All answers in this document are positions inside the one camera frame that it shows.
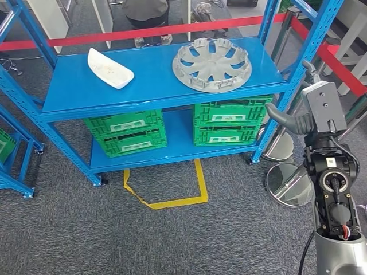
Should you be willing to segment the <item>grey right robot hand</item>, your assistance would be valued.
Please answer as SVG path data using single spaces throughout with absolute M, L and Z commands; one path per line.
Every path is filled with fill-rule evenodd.
M 306 80 L 301 83 L 287 113 L 279 111 L 273 103 L 265 104 L 265 108 L 270 118 L 296 135 L 307 135 L 315 128 L 315 123 L 311 113 L 295 114 L 298 112 L 298 108 L 303 104 L 301 98 L 302 90 L 320 81 L 319 75 L 313 64 L 303 60 L 302 65 L 306 69 Z

